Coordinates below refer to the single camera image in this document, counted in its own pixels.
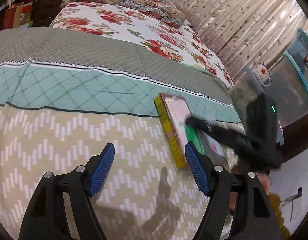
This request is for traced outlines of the floral quilt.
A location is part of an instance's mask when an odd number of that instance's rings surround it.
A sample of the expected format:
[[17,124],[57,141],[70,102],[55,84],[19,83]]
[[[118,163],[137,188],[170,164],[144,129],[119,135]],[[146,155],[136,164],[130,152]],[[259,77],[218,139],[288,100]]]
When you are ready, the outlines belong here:
[[227,88],[233,86],[221,60],[186,25],[176,29],[137,10],[116,4],[71,2],[61,9],[50,27],[135,43],[167,59],[214,74]]

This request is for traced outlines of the chevron beige bed blanket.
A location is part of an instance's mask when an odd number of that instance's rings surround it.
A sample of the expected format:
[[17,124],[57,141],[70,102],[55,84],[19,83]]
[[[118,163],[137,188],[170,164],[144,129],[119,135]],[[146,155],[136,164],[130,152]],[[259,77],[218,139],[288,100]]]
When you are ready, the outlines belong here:
[[0,224],[11,239],[43,174],[115,159],[92,200],[108,239],[192,239],[208,199],[176,167],[154,99],[181,96],[225,127],[239,118],[224,83],[141,46],[53,28],[0,31]]

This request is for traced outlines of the green white carton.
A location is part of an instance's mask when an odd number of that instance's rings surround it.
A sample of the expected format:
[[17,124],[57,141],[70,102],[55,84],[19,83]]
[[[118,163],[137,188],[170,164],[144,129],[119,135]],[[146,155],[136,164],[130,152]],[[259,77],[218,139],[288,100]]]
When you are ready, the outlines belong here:
[[185,125],[185,134],[188,142],[191,141],[195,145],[198,153],[209,157],[214,165],[221,165],[230,170],[238,164],[239,159],[234,150],[216,141],[207,133]]

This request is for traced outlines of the white enamel mug red star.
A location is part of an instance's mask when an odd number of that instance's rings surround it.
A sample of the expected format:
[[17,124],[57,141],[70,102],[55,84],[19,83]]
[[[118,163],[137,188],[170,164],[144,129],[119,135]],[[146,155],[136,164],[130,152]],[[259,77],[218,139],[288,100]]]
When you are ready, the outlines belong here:
[[270,72],[263,64],[254,66],[253,72],[264,87],[269,87],[272,84]]

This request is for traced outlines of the teal rimmed storage bin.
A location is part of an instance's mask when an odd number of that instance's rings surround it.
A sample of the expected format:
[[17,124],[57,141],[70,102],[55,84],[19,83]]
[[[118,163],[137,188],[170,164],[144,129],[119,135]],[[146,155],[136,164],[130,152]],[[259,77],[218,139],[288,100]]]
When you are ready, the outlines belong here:
[[270,68],[267,92],[276,102],[283,127],[308,114],[308,35],[299,28],[282,58]]

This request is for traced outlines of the yellow box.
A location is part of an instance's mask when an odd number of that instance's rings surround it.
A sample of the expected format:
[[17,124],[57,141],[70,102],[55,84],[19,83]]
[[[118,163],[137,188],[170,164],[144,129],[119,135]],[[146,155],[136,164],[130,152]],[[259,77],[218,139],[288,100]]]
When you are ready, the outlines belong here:
[[166,93],[158,94],[154,103],[175,165],[178,169],[186,168],[185,145],[188,140],[185,121],[191,116],[188,104],[182,96]]

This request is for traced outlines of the beige patterned curtain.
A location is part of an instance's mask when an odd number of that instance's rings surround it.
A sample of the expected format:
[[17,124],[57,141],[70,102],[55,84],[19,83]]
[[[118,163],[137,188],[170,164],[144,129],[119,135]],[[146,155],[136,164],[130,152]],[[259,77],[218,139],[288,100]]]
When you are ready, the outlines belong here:
[[171,0],[233,82],[243,66],[271,68],[308,19],[296,0]]

